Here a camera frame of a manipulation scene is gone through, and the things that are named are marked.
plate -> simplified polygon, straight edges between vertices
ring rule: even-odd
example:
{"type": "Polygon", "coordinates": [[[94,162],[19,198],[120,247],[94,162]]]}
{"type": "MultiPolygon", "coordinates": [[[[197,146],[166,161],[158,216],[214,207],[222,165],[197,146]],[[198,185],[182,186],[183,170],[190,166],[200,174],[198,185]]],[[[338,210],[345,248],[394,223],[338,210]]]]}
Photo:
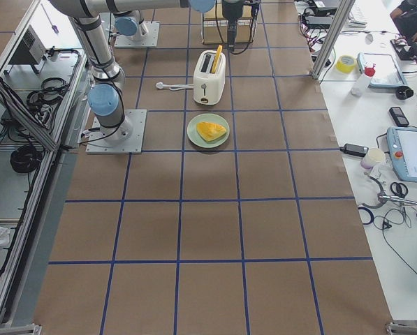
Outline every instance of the plate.
{"type": "Polygon", "coordinates": [[[201,114],[197,117],[194,117],[189,123],[188,127],[186,128],[186,134],[190,141],[192,141],[195,145],[202,148],[215,148],[224,143],[228,136],[230,135],[230,127],[228,126],[228,122],[217,114],[201,114]],[[199,122],[212,122],[214,124],[220,124],[224,126],[227,132],[223,134],[221,137],[215,139],[214,141],[205,141],[197,132],[196,125],[199,122]]]}

red bottle cap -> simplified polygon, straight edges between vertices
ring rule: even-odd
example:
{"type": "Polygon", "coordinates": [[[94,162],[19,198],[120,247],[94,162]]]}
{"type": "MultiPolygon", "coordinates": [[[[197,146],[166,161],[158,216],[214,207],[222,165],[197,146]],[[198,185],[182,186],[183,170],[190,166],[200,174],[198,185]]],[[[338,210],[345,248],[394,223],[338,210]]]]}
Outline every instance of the red bottle cap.
{"type": "Polygon", "coordinates": [[[372,76],[374,76],[375,74],[376,74],[376,69],[374,68],[375,67],[375,65],[373,64],[373,66],[372,67],[369,67],[369,66],[366,66],[365,67],[365,74],[368,76],[368,77],[372,77],[372,76]]]}

bread slice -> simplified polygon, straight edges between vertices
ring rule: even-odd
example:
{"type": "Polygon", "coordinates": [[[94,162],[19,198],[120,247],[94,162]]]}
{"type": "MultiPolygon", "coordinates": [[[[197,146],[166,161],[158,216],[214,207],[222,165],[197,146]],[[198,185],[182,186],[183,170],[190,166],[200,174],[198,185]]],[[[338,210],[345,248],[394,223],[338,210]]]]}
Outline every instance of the bread slice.
{"type": "Polygon", "coordinates": [[[196,124],[196,130],[207,142],[214,141],[227,133],[224,126],[212,122],[199,122],[196,124]]]}

white table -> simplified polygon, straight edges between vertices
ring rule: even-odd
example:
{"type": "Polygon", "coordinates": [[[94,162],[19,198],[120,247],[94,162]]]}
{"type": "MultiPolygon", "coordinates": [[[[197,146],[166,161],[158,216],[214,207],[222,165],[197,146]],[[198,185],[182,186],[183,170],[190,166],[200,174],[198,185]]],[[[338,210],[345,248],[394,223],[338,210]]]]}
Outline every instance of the white table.
{"type": "MultiPolygon", "coordinates": [[[[357,4],[369,22],[365,30],[397,31],[381,0],[357,0],[357,4]]],[[[337,58],[343,54],[356,57],[359,52],[395,55],[389,43],[394,35],[390,33],[372,33],[372,35],[374,41],[371,44],[367,44],[365,40],[366,33],[354,36],[341,35],[335,45],[337,58]]],[[[417,65],[413,62],[399,59],[397,61],[403,71],[417,70],[417,65]]],[[[410,124],[417,126],[417,74],[405,75],[409,86],[415,91],[415,96],[404,101],[396,99],[393,92],[385,93],[374,89],[368,89],[361,98],[352,96],[349,91],[359,75],[357,69],[346,75],[331,68],[321,84],[340,145],[349,142],[376,147],[376,136],[385,133],[388,127],[395,126],[388,113],[388,109],[393,106],[400,106],[410,124]]],[[[379,141],[381,144],[386,143],[383,138],[379,141]]],[[[343,159],[356,202],[375,204],[379,187],[363,174],[360,159],[347,155],[343,155],[343,159]]],[[[386,190],[390,193],[390,183],[397,181],[395,173],[389,169],[382,170],[381,179],[387,182],[386,190]]],[[[417,200],[417,183],[405,182],[405,184],[409,187],[407,198],[417,200]]],[[[374,213],[384,215],[393,207],[394,205],[388,203],[381,209],[374,210],[374,213]]],[[[385,231],[385,235],[391,245],[417,271],[417,218],[413,209],[407,209],[407,213],[412,219],[412,228],[405,225],[393,226],[385,231]]],[[[363,221],[368,219],[365,212],[361,212],[361,216],[363,221]]],[[[417,320],[417,276],[388,247],[380,230],[368,225],[365,226],[365,233],[393,319],[417,320]]]]}

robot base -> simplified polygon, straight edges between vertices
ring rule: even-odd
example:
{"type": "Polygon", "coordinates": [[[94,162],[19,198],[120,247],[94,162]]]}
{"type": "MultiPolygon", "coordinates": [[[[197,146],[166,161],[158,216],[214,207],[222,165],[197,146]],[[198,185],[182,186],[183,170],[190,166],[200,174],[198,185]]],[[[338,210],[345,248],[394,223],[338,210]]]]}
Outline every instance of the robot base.
{"type": "Polygon", "coordinates": [[[129,37],[120,35],[117,36],[115,41],[115,47],[119,48],[136,48],[136,47],[156,47],[159,40],[160,22],[153,21],[147,22],[147,28],[149,32],[147,36],[142,40],[131,40],[129,37]]]}
{"type": "MultiPolygon", "coordinates": [[[[125,117],[133,125],[130,135],[121,142],[108,142],[106,139],[97,140],[87,145],[88,154],[141,154],[143,135],[145,134],[146,110],[125,110],[125,117]]],[[[98,120],[94,119],[92,127],[99,127],[98,120]]],[[[87,140],[95,140],[101,137],[100,132],[90,133],[87,140]]]]}

